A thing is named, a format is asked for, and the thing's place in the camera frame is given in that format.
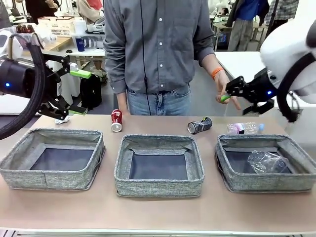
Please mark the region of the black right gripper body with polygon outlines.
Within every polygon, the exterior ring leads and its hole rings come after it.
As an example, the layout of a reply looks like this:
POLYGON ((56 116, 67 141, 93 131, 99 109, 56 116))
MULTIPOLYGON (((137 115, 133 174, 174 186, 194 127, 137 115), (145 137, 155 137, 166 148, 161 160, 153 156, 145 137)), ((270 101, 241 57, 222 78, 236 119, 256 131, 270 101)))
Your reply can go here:
POLYGON ((250 103, 266 103, 274 105, 273 97, 277 95, 277 89, 270 80, 276 79, 271 70, 262 69, 255 76, 254 79, 247 83, 246 100, 250 103))

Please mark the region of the person's right hand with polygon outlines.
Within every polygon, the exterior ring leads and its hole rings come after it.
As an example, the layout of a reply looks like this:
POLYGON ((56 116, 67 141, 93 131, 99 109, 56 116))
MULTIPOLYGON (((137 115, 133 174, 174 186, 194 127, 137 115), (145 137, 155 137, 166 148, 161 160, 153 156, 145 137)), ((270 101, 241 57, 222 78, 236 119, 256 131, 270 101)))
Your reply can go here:
POLYGON ((124 114, 124 115, 130 115, 128 105, 127 105, 127 97, 126 93, 120 93, 117 94, 117 101, 118 101, 118 109, 124 114))

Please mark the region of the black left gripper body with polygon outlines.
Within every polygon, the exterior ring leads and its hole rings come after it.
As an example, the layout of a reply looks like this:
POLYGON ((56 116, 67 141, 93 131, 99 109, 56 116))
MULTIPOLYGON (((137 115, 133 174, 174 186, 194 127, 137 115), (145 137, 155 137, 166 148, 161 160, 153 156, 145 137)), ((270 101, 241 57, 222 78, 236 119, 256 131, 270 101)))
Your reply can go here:
MULTIPOLYGON (((57 98, 62 93, 61 79, 53 74, 48 67, 44 67, 45 89, 44 100, 49 97, 57 98)), ((0 91, 23 98, 31 98, 35 85, 35 67, 33 64, 16 60, 0 61, 0 91)))

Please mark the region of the person's left hand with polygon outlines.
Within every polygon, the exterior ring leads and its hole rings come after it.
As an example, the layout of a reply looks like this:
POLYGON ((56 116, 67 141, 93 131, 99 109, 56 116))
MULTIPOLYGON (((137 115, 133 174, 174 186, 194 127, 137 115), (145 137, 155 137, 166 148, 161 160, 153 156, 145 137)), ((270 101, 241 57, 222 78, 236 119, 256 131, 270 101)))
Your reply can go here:
POLYGON ((221 98, 226 94, 226 86, 230 82, 228 76, 226 75, 225 71, 219 71, 214 78, 214 81, 217 86, 218 95, 216 96, 216 101, 221 104, 227 104, 232 102, 237 110, 241 110, 241 106, 239 101, 237 100, 236 96, 232 96, 229 99, 222 101, 221 98))

